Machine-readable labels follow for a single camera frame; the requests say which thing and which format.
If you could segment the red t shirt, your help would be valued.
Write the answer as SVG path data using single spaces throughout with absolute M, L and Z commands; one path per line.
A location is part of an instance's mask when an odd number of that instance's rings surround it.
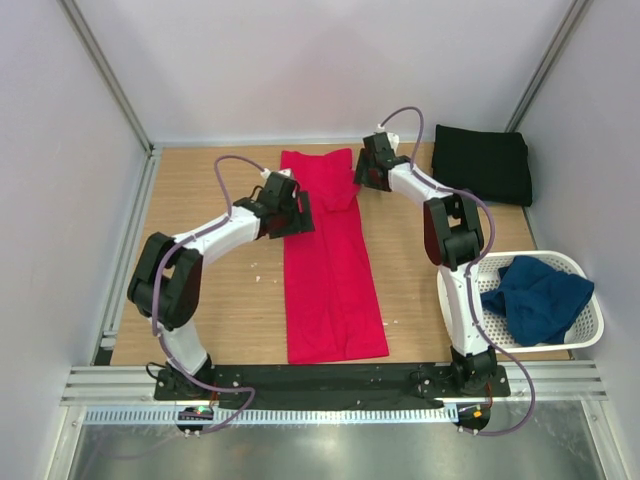
M 294 365 L 389 354 L 352 163 L 349 148 L 281 155 L 282 168 L 309 195 L 314 224 L 284 240 L 287 357 Z

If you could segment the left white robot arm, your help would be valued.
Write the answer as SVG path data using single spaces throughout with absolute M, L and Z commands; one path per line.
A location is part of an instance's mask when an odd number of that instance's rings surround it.
M 157 232 L 143 247 L 127 298 L 152 329 L 188 398 L 204 398 L 212 387 L 211 357 L 200 342 L 195 321 L 202 274 L 222 256 L 265 236 L 284 238 L 314 230 L 309 194 L 292 170 L 263 175 L 256 197 L 243 197 L 226 214 L 177 236 Z

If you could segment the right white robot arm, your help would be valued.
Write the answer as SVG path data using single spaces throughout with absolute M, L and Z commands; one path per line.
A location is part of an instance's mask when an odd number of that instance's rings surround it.
M 476 394 L 497 372 L 496 351 L 483 330 L 477 285 L 484 236 L 476 201 L 469 193 L 435 181 L 409 157 L 399 155 L 397 136 L 390 133 L 363 139 L 354 182 L 399 193 L 422 207 L 424 248 L 438 267 L 449 308 L 451 384 L 462 395 Z

